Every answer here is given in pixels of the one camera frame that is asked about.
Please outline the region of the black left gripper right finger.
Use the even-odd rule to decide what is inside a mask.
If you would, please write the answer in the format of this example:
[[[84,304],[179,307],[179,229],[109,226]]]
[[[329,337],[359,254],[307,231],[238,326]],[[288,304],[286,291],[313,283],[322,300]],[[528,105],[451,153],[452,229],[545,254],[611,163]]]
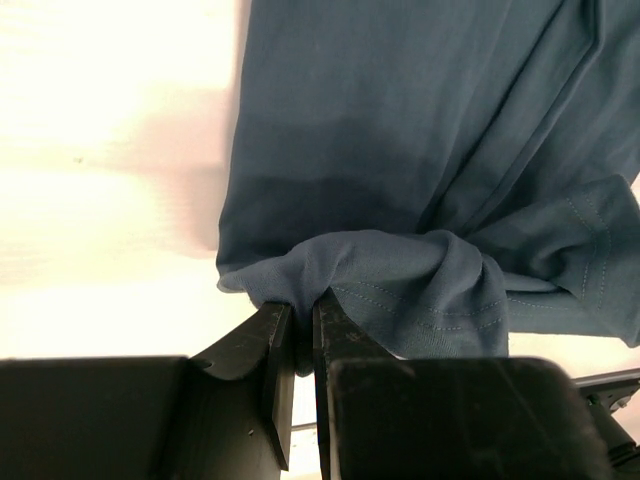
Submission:
[[[326,479],[610,479],[604,441],[555,363],[401,360],[332,293],[313,309]]]

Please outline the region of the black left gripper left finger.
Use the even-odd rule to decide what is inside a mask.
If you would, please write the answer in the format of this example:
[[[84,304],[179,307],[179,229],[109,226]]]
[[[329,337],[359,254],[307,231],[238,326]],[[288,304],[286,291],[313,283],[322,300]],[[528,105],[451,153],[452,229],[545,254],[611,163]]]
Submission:
[[[291,309],[191,357],[5,360],[5,479],[276,479],[289,467]]]

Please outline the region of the teal blue t shirt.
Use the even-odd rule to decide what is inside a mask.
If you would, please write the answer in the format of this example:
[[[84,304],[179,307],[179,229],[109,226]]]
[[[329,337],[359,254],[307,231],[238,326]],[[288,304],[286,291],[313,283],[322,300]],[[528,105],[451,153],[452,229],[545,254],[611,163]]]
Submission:
[[[635,1],[256,1],[219,286],[406,359],[639,343]]]

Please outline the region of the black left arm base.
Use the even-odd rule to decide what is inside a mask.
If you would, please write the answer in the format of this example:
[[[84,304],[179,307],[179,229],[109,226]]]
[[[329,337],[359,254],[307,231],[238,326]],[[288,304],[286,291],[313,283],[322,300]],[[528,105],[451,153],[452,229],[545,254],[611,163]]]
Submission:
[[[639,444],[613,416],[639,391],[638,381],[580,382],[578,389],[606,445],[615,478],[638,479]]]

